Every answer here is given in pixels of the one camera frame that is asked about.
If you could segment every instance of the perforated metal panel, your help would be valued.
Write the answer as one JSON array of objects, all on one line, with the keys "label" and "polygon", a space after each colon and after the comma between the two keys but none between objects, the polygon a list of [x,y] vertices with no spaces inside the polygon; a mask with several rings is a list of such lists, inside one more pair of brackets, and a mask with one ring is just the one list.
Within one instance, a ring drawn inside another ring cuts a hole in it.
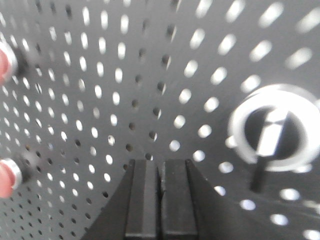
[{"label": "perforated metal panel", "polygon": [[0,155],[30,172],[0,201],[0,239],[78,240],[130,159],[193,159],[257,224],[320,240],[319,161],[256,194],[226,141],[259,87],[320,98],[319,23],[316,0],[0,0],[0,39],[27,62],[2,87]]}]

